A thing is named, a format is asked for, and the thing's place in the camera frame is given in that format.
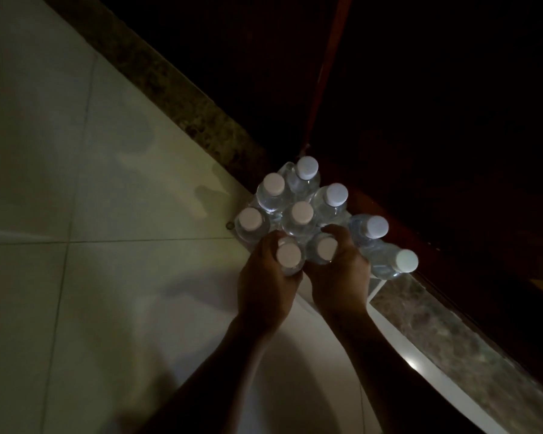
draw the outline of plastic bottle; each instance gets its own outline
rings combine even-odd
[[[338,241],[329,233],[316,234],[306,245],[306,259],[318,265],[330,263],[336,249]]]
[[[348,220],[348,230],[354,245],[367,248],[375,245],[379,239],[388,233],[388,221],[382,216],[354,215]]]
[[[311,206],[319,227],[334,223],[346,211],[348,189],[340,183],[321,187],[312,197]]]
[[[418,256],[413,251],[384,241],[376,247],[361,248],[360,253],[370,261],[372,275],[380,280],[391,280],[418,267]]]
[[[314,157],[302,157],[297,164],[286,163],[284,178],[296,201],[309,201],[319,189],[318,162]]]
[[[294,194],[285,187],[285,181],[275,172],[267,174],[255,193],[258,204],[268,213],[281,213],[294,201]]]
[[[304,250],[296,239],[284,237],[278,241],[275,259],[280,263],[285,275],[294,275],[304,266]]]
[[[261,208],[247,207],[235,219],[235,229],[240,239],[257,244],[270,231],[270,219]]]
[[[281,227],[296,239],[305,240],[316,229],[316,217],[311,204],[305,201],[288,205],[281,216]]]

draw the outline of white bottle cap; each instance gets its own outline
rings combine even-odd
[[[371,216],[362,226],[364,236],[379,239],[388,233],[388,221],[382,216]]]
[[[398,272],[412,272],[418,267],[418,256],[410,250],[400,250],[392,267]]]
[[[278,247],[275,258],[284,268],[296,268],[302,260],[302,251],[292,242],[283,243]]]
[[[239,214],[239,225],[245,231],[254,231],[263,224],[262,214],[253,207],[244,208]]]
[[[327,261],[332,260],[336,254],[336,248],[338,248],[338,241],[331,236],[320,239],[316,245],[319,257]]]
[[[326,204],[332,207],[340,207],[348,199],[348,189],[345,185],[340,183],[333,183],[326,189],[326,195],[324,197]]]
[[[314,217],[314,209],[305,201],[298,201],[292,205],[292,219],[296,224],[306,225]]]
[[[297,162],[296,173],[301,179],[311,180],[318,173],[318,162],[314,157],[302,157]]]
[[[285,181],[282,175],[272,172],[271,174],[267,174],[263,179],[263,188],[271,196],[279,196],[284,191]]]

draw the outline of marble baseboard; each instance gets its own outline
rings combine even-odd
[[[277,170],[267,151],[99,0],[44,0],[173,122],[255,192]]]
[[[543,387],[503,357],[411,275],[370,303],[510,433],[543,433]]]

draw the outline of forearm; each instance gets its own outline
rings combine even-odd
[[[267,339],[236,318],[215,352],[139,433],[235,432]]]
[[[348,353],[384,433],[478,432],[398,355],[366,311],[332,314],[326,321]]]

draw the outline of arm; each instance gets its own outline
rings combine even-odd
[[[313,298],[350,357],[385,433],[478,432],[392,348],[366,311],[370,264],[347,229],[323,228],[338,241],[332,262],[307,262]]]
[[[302,273],[287,277],[275,260],[273,231],[257,245],[238,282],[239,313],[215,352],[139,431],[233,433],[269,339],[290,312]]]

